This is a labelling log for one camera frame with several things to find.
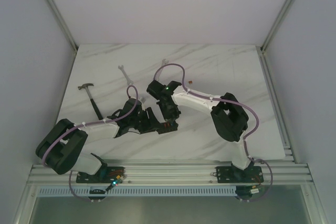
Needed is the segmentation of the black fuse box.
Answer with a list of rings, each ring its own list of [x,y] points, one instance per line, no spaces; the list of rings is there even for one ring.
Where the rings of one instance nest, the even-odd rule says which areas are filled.
[[[156,131],[158,134],[165,134],[165,133],[170,133],[178,130],[178,124],[173,121],[173,122],[164,122],[164,123],[159,123]]]

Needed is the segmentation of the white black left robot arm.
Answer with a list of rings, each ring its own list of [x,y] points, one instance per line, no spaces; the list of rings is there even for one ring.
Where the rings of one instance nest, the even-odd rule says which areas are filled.
[[[106,164],[96,154],[84,153],[82,149],[85,143],[94,134],[117,138],[131,129],[139,134],[159,132],[162,123],[157,120],[152,108],[143,109],[140,101],[129,98],[123,108],[96,124],[75,126],[68,119],[60,120],[37,146],[35,154],[58,175],[68,171],[82,172],[95,183],[102,183],[108,174]]]

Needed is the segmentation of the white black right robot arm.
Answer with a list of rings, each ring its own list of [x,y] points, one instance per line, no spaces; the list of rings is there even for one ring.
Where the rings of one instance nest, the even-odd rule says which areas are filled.
[[[227,180],[243,182],[251,175],[251,163],[247,158],[241,135],[248,128],[249,117],[231,93],[217,99],[229,102],[206,99],[204,94],[194,96],[183,89],[182,84],[171,81],[163,85],[153,80],[147,87],[147,93],[157,100],[163,118],[174,123],[180,117],[179,106],[186,106],[209,115],[214,123],[217,134],[229,144],[231,171]]]

